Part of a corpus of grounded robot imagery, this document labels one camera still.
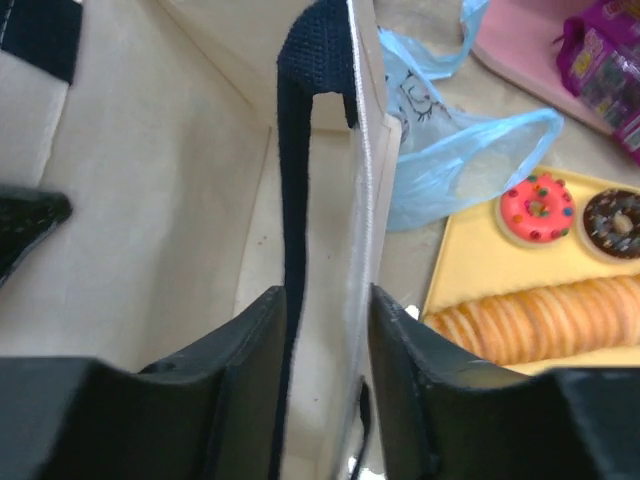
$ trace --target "black strap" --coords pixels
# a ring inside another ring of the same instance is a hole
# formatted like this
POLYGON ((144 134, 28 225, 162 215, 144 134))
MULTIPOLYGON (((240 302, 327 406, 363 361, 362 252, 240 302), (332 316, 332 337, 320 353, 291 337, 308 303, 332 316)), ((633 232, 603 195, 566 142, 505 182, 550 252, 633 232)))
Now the black strap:
POLYGON ((278 57, 278 135, 284 227, 287 338, 273 433, 270 480, 280 474, 291 360, 307 275, 309 142, 313 96, 342 94, 347 124, 357 121, 353 53, 346 0, 319 0, 295 21, 278 57))
POLYGON ((350 480, 358 480, 362 470, 362 463, 367 456, 369 440, 371 438, 371 391, 369 385, 361 379, 360 394, 358 395, 358 409, 360 410, 360 421, 362 422, 362 442, 356 455, 356 463, 351 469, 350 480))
POLYGON ((81 24, 74 0, 0 0, 0 49, 71 84, 81 24))

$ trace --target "candy package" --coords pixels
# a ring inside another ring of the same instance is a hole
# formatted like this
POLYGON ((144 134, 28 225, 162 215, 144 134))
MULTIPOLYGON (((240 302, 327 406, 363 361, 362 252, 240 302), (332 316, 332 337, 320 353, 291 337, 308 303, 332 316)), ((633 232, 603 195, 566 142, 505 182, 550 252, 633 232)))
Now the candy package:
POLYGON ((640 0, 598 0, 564 23, 562 83, 640 165, 640 0))

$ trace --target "yellow tray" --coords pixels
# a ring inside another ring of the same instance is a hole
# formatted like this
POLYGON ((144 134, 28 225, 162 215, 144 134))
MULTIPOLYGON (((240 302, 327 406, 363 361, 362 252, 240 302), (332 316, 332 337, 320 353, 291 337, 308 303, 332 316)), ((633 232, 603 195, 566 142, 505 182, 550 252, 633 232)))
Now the yellow tray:
MULTIPOLYGON (((578 211, 602 190, 637 190, 549 167, 536 170, 537 174, 543 172, 565 180, 578 211)), ((637 273, 640 261, 609 264, 592 257, 580 243, 575 226, 556 245, 539 249, 518 247, 498 230, 493 203, 487 202, 449 218, 423 311, 434 312, 465 300, 531 287, 637 273)), ((598 350, 510 368, 532 374, 561 365, 640 365, 640 346, 598 350)))

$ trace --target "bag handle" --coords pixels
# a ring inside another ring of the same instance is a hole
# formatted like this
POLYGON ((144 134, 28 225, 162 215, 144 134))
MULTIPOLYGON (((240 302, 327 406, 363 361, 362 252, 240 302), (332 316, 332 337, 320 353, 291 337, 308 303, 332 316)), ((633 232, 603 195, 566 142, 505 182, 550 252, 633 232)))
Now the bag handle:
MULTIPOLYGON (((343 97, 349 128, 358 120, 354 59, 346 0, 319 0, 294 22, 278 56, 278 139, 284 230, 284 286, 287 293, 287 330, 280 372, 280 391, 273 432, 269 479, 280 473, 291 362, 304 301, 307 275, 307 210, 309 199, 309 144, 313 97, 334 92, 343 97)), ((368 389, 361 390, 365 434, 370 433, 368 389)), ((353 470, 351 478, 359 477, 353 470)))

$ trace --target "pink tray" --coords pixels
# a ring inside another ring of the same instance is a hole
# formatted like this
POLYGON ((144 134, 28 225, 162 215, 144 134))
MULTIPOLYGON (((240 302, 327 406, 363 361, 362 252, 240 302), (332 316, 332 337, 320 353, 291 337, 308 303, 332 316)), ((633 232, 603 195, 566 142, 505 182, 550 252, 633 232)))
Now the pink tray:
POLYGON ((611 134, 603 120, 560 83, 555 58, 566 18, 593 0, 491 0, 473 46, 475 56, 502 78, 590 127, 611 134))

